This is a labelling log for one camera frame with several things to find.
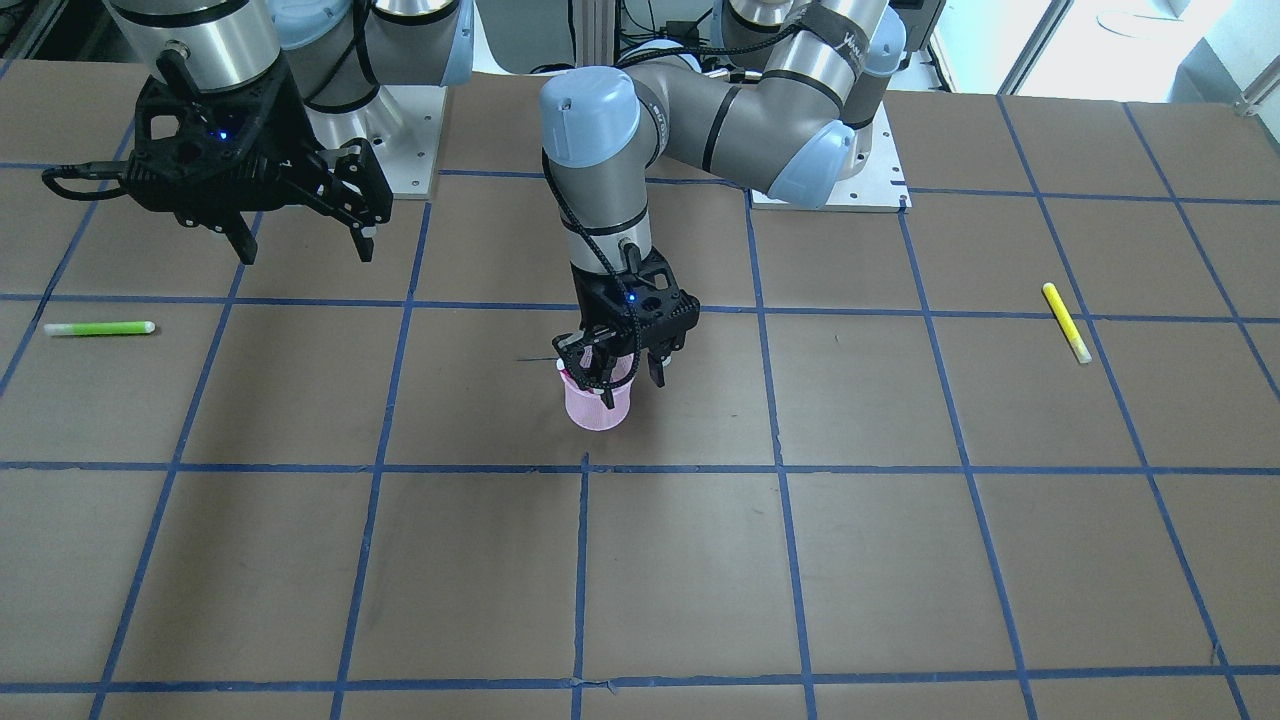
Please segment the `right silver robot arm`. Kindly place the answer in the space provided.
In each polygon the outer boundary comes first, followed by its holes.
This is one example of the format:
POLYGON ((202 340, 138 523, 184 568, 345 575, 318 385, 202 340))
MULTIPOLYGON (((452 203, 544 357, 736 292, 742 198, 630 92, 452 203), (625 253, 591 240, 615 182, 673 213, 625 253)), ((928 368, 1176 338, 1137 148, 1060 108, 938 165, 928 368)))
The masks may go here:
POLYGON ((141 208, 224 237, 244 264, 246 215, 303 206, 369 263, 390 219, 388 167, 411 124, 390 88, 474 69, 471 1, 109 1, 148 69, 128 158, 100 172, 141 208))

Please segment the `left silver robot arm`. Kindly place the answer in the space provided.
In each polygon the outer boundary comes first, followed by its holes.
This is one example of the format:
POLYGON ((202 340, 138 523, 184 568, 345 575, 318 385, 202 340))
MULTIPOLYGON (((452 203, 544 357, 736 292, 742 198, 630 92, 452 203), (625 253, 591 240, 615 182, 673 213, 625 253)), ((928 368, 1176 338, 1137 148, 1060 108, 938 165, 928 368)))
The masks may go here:
POLYGON ((908 31, 887 1, 721 1, 724 55, 759 72, 716 79, 699 47, 657 40, 611 67, 550 78, 541 168, 570 237, 581 320, 553 340, 564 383, 621 411, 641 366, 657 386, 700 304, 652 243, 646 170, 672 158, 799 208, 856 173, 858 135, 900 68, 908 31))

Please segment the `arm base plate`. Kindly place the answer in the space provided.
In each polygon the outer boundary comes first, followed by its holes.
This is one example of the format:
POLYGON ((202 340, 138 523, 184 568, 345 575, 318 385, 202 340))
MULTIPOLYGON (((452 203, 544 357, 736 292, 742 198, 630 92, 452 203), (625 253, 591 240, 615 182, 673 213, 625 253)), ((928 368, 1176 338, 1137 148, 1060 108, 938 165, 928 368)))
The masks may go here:
POLYGON ((873 122, 856 131, 854 173, 838 179, 822 211, 897 213, 913 206, 888 113, 881 102, 873 122))
POLYGON ((397 199, 429 200, 436 173, 448 88, 381 86, 361 108, 307 110, 319 141, 329 149, 362 137, 378 156, 397 199))

